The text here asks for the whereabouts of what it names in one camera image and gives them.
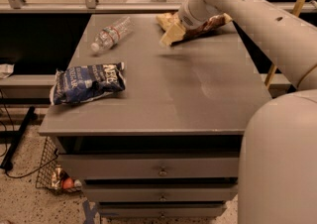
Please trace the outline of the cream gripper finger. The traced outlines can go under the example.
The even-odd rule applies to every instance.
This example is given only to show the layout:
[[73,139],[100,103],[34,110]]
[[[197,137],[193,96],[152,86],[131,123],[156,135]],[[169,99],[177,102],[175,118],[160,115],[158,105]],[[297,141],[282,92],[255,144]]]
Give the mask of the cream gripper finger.
[[171,46],[173,43],[181,41],[186,33],[185,27],[180,22],[174,22],[165,31],[160,39],[160,43],[164,46]]

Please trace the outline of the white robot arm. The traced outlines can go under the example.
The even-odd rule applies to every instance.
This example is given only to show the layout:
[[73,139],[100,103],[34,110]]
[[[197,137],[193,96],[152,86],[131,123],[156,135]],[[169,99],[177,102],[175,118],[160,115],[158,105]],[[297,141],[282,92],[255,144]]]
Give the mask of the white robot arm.
[[181,40],[219,12],[295,89],[262,106],[245,130],[238,224],[317,224],[317,28],[265,0],[185,0],[162,43]]

